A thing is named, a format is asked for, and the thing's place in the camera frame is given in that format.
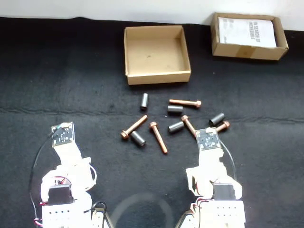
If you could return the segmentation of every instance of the open cardboard box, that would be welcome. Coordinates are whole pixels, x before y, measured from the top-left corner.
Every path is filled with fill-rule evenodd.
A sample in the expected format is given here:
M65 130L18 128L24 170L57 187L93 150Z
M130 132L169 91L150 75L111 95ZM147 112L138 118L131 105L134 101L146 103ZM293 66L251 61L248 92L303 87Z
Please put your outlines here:
M189 81L191 68L180 25L126 27L124 55L129 85Z
M260 19L272 21L275 32L276 47L268 48L220 43L218 17L231 19ZM213 20L211 23L211 36L212 54L214 56L279 60L288 51L288 44L281 24L281 20L280 18L276 18L273 16L215 13L213 15Z

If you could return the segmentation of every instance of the bolt head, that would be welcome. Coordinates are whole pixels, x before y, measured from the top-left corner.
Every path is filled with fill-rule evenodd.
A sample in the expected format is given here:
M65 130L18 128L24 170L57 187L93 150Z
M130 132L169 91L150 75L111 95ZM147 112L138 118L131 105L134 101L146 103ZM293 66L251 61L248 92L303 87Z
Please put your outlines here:
M151 122L149 128L153 128L154 126L157 126L156 122Z
M197 108L201 107L201 101L196 101L196 105Z
M181 117L181 120L182 121L185 121L185 120L187 120L188 119L188 116L187 115L183 115L182 117Z
M122 136L123 139L129 138L129 135L124 130L122 130L122 132L120 133L120 135Z
M226 125L227 128L230 127L230 123L227 120L223 121L223 123L224 123L224 125Z

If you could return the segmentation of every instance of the copper bolt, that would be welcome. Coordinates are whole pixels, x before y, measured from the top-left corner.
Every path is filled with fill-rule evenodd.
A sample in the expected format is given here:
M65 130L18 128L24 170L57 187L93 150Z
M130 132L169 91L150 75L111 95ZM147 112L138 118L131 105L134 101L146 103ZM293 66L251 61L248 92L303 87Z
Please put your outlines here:
M224 129L228 129L230 127L230 123L228 121L223 121L223 124L216 128L217 132L223 131Z
M174 99L170 99L169 103L173 103L173 104L182 104L182 105L192 105L195 106L197 108L199 108L201 106L201 101L184 101L184 100L174 100Z
M129 138L129 134L134 131L136 128L138 128L146 119L148 119L147 115L144 115L142 118L140 118L138 121L136 121L131 127L129 127L128 130L122 130L120 135L123 139Z
M159 133L159 131L157 129L157 123L156 122L151 122L149 128L154 131L154 134L155 134L155 136L157 138L157 141L158 141L158 143L161 146L162 152L164 154L167 154L168 150L167 150L167 147L166 147L165 143L162 140L161 134Z
M190 130L190 132L193 134L193 136L195 137L195 129L194 127L192 126L192 124L190 123L189 119L188 119L188 116L186 115L183 115L181 117L181 120L186 124L186 126L188 127L188 129Z

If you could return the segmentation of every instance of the white wall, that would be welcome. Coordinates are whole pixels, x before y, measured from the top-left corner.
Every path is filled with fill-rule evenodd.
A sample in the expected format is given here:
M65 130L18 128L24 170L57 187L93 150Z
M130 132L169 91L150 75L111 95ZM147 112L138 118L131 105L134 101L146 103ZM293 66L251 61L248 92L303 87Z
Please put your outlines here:
M0 16L209 25L213 12L279 16L284 29L304 31L303 0L0 0Z

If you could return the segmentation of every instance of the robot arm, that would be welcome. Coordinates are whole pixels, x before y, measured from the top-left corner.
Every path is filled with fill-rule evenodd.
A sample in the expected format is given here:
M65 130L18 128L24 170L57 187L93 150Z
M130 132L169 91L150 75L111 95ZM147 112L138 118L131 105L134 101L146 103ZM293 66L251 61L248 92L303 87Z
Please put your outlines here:
M88 191L96 184L97 173L91 158L82 158L75 143L74 124L52 126L52 147L60 157L61 165L49 171L42 179L42 221L44 228L110 228L105 208L92 207Z
M177 228L243 228L242 186L220 162L224 152L215 128L196 131L199 165L186 169L189 190L198 196Z

